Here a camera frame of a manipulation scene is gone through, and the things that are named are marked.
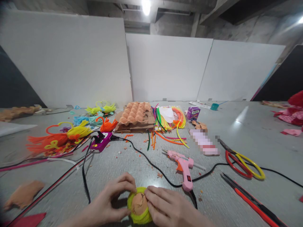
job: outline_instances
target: red and black scissors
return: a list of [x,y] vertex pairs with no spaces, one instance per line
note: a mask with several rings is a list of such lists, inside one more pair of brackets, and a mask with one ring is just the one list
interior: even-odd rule
[[247,202],[256,211],[261,218],[268,223],[271,227],[287,227],[273,212],[267,209],[264,205],[259,203],[253,196],[245,191],[240,185],[233,181],[225,173],[221,177],[235,190],[235,192]]

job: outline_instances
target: white panel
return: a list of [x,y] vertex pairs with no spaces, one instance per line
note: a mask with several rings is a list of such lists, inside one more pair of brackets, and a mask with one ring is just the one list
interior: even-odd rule
[[48,107],[132,101],[122,18],[10,11],[0,45]]
[[284,48],[214,40],[197,99],[250,101]]
[[212,41],[127,33],[134,100],[196,100]]

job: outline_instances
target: egg carton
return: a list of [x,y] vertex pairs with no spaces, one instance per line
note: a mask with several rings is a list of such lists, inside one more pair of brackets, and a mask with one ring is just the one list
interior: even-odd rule
[[118,125],[147,124],[148,121],[144,120],[145,112],[151,112],[151,109],[149,102],[129,102],[119,119]]

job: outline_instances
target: gray table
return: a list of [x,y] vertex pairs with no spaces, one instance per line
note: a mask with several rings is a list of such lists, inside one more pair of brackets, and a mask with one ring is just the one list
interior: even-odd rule
[[[159,103],[160,106],[178,105],[183,110],[191,106],[188,102],[151,102],[152,106]],[[278,111],[277,108],[262,106],[257,102],[227,102],[220,106],[218,111],[201,109],[199,121],[207,124],[209,136],[212,138],[219,135],[223,141],[235,151],[242,153],[255,161],[259,166],[277,170],[293,180],[303,184],[303,136],[294,137],[280,133],[286,128],[298,128],[286,122],[273,118],[270,110]],[[3,162],[9,159],[18,159],[26,156],[26,136],[45,135],[45,128],[61,121],[72,121],[73,115],[59,113],[48,116],[30,116],[16,119],[13,123],[37,124],[38,126],[27,131],[0,138],[0,158]],[[187,124],[186,129],[180,130],[181,137],[190,139],[188,129],[194,128]],[[174,184],[182,182],[182,175],[176,174],[176,163],[169,160],[161,149],[175,150],[186,156],[192,157],[195,162],[210,170],[214,164],[225,162],[224,150],[221,146],[221,155],[207,157],[194,155],[185,146],[174,145],[157,137],[155,150],[147,151],[147,134],[135,134],[130,139],[136,148],[142,151]],[[164,178],[157,178],[157,170],[148,166],[147,160],[136,153],[134,149],[126,146],[124,141],[110,142],[111,146],[100,154],[92,155],[86,162],[87,182],[92,198],[103,189],[106,182],[113,180],[123,172],[129,172],[136,180],[137,186],[154,185],[176,190],[182,194],[181,188],[173,188]],[[75,155],[70,157],[78,160],[84,153],[78,149]],[[54,183],[71,164],[62,161],[53,161],[7,172],[0,172],[1,205],[9,198],[14,190],[22,183],[31,180],[45,182],[45,189]],[[191,170],[192,178],[196,178],[200,169]],[[255,196],[267,206],[288,226],[302,226],[303,204],[298,199],[303,195],[303,189],[281,176],[264,171],[265,181],[256,179],[246,180],[236,174],[229,166],[218,166],[211,176],[194,183],[196,196],[203,190],[203,201],[197,202],[201,213],[212,220],[216,226],[268,226],[261,217],[245,203],[232,188],[220,177],[220,173],[226,173],[236,180],[244,189]],[[68,177],[61,181],[43,200],[41,200],[27,215],[46,212],[47,215],[40,226],[57,226],[65,219],[80,212],[87,205],[84,192],[81,171],[72,171]],[[20,210],[14,208],[6,213],[1,213],[1,219],[11,220]],[[124,219],[122,226],[131,225],[128,217]]]

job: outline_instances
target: small purple box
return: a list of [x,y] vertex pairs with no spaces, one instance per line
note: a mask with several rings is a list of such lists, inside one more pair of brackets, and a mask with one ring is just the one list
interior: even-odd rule
[[188,112],[187,112],[187,119],[188,120],[197,120],[198,119],[198,116],[199,116],[199,113],[200,113],[200,108],[199,107],[189,107],[188,108]]

